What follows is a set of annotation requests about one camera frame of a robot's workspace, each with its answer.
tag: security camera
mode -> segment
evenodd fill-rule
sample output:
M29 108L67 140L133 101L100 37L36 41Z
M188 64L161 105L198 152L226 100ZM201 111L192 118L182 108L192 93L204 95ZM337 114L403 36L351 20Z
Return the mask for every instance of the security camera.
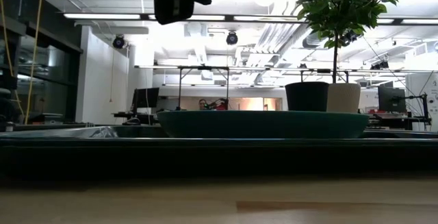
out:
M112 42L112 46L115 49L124 49L128 45L127 41L125 40L124 35L117 35L116 39Z
M235 45L239 38L237 38L237 34L235 32L229 32L227 36L227 44Z

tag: ceiling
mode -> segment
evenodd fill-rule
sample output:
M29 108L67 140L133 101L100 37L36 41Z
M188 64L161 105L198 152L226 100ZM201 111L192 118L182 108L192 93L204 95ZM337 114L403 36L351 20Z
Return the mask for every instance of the ceiling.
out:
M153 0L47 0L64 12L111 12L111 13L153 13ZM386 3L388 13L385 16L426 16L438 18L438 0L399 0L398 6ZM277 14L290 15L295 0L213 0L208 6L195 5L195 14ZM193 36L187 36L187 22L175 23L171 25L158 25L151 21L103 21L99 22L99 29L108 27L148 27L150 38L155 45L155 59L160 63L174 62L180 60L179 64L185 64L189 60L189 55L199 54L199 49L203 48L207 59L217 58L223 55L223 61L227 57L235 57L236 50L249 47L264 51L275 48L275 52L280 55L279 64L286 67L297 67L305 63L308 67L322 68L330 67L333 60L332 50L321 48L303 48L302 32L305 28L298 25L267 25L261 23L202 23L205 28L215 31L207 33L203 40L198 40ZM225 42L227 32L236 31L239 42L234 46L229 46ZM272 32L271 40L264 42L262 47L262 36L264 32ZM388 59L393 64L390 66L399 69L407 69L406 58L410 56L416 47L428 47L430 52L434 41L438 41L438 26L384 26L369 30L365 39L359 39L350 46L340 51L340 66L345 69L358 69L360 67L369 68L371 63L376 61L376 54ZM252 54L248 60L253 66L259 66L261 62L269 61L266 56Z

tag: green bowl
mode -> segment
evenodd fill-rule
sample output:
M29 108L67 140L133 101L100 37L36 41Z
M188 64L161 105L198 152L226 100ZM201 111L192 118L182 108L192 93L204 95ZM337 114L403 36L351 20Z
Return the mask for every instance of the green bowl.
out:
M173 111L158 121L173 138L358 138L368 116L302 111Z

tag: computer monitor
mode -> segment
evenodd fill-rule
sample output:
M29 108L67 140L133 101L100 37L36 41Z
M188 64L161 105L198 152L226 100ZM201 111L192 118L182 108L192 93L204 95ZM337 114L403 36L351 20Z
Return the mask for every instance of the computer monitor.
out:
M397 88L378 87L378 108L386 112L406 112L406 95Z
M137 108L157 107L158 93L159 88L136 89L132 99L133 111L137 112Z

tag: tree trunk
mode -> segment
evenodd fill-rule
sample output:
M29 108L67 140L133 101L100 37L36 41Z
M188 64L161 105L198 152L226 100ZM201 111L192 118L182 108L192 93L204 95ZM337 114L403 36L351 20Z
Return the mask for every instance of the tree trunk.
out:
M335 32L335 53L333 54L333 83L336 84L336 73L337 73L337 43L339 40L339 35Z

